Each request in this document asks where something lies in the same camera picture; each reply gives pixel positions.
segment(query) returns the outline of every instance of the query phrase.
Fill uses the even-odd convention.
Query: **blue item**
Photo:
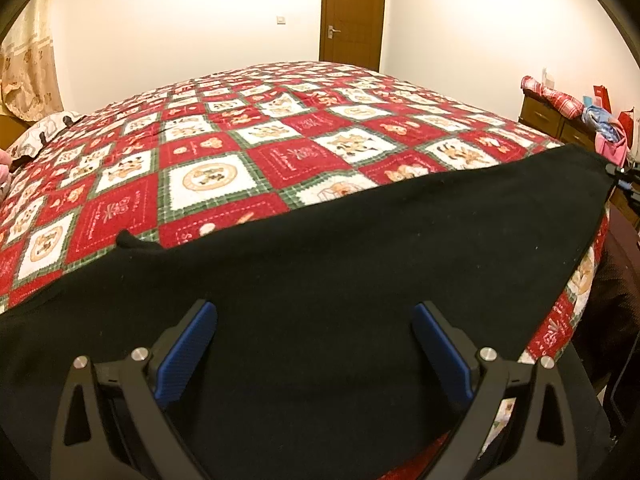
[[[180,399],[218,325],[216,307],[205,302],[158,367],[154,397],[162,409]]]
[[[589,106],[582,112],[582,122],[590,128],[596,130],[609,142],[614,144],[620,142],[624,134],[618,128],[612,125],[616,118],[599,106]]]
[[[438,321],[423,304],[414,307],[412,327],[449,401],[465,409],[474,398],[472,374]]]

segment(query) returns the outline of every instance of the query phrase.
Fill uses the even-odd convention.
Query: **beige curtain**
[[[24,121],[39,121],[63,110],[49,27],[50,1],[30,0],[0,46],[0,99]]]

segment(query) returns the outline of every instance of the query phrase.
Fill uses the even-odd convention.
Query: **silver bolt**
[[[551,368],[556,366],[556,362],[553,360],[553,358],[549,357],[548,355],[543,355],[540,358],[540,364],[542,365],[543,368],[546,368],[547,370],[551,370]]]
[[[89,359],[87,358],[86,355],[78,356],[74,359],[74,368],[78,370],[82,370],[82,368],[84,368],[88,362],[89,362]]]
[[[489,348],[488,346],[485,346],[480,351],[480,357],[484,361],[489,361],[489,362],[495,361],[498,358],[498,352],[496,352],[493,348]]]
[[[147,357],[149,357],[149,350],[142,346],[131,352],[131,358],[134,361],[144,361]]]

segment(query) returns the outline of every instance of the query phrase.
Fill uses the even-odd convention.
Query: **red bag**
[[[609,101],[609,92],[604,86],[593,85],[593,94],[596,97],[602,99],[602,107],[609,113],[611,113],[611,102]]]
[[[626,143],[631,148],[634,143],[634,108],[628,110],[626,112],[620,112],[620,117],[618,117],[620,124],[625,129],[626,133]]]

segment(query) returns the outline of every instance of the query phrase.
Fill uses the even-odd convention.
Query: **quilt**
[[[0,206],[0,313],[105,254],[122,229],[172,247],[371,187],[557,146],[454,98],[329,62],[167,85],[88,115],[15,174]],[[606,230],[605,216],[522,361],[568,343]]]

